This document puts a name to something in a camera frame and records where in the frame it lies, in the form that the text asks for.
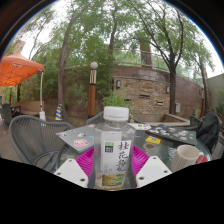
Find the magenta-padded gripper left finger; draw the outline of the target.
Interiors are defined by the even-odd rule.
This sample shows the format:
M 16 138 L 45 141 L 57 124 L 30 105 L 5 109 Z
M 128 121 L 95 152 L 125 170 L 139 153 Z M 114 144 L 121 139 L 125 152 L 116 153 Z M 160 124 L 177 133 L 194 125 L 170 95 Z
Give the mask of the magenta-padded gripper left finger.
M 93 148 L 87 150 L 76 159 L 68 158 L 55 171 L 55 175 L 83 188 L 88 182 L 93 169 Z

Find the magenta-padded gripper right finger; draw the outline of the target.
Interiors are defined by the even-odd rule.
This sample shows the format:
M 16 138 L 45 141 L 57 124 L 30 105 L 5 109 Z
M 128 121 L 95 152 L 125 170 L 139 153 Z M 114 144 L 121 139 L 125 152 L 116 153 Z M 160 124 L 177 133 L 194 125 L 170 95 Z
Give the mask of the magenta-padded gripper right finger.
M 171 174 L 158 156 L 148 156 L 137 147 L 133 148 L 132 171 L 138 188 Z

